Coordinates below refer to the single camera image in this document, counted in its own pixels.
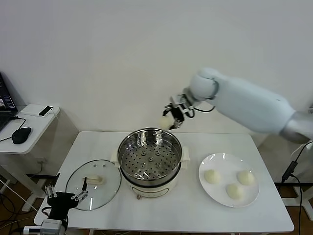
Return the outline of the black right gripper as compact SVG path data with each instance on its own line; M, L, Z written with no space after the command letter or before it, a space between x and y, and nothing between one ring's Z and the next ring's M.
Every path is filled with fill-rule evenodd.
M171 113L173 116L173 123L170 125L169 130L178 129L180 128L182 122L184 122L184 114L178 107L173 107L172 104L168 104L164 107L164 111L162 116L165 117L168 113Z

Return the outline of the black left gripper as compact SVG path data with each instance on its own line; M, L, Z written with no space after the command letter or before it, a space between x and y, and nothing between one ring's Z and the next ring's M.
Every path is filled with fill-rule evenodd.
M50 184L45 186L45 194L48 197L47 203L51 206L51 210L48 218L54 220L65 221L67 219L68 211L75 207L75 201L83 201L87 195L87 178L84 178L82 190L78 194L57 192L55 191L55 185L60 176L58 173Z

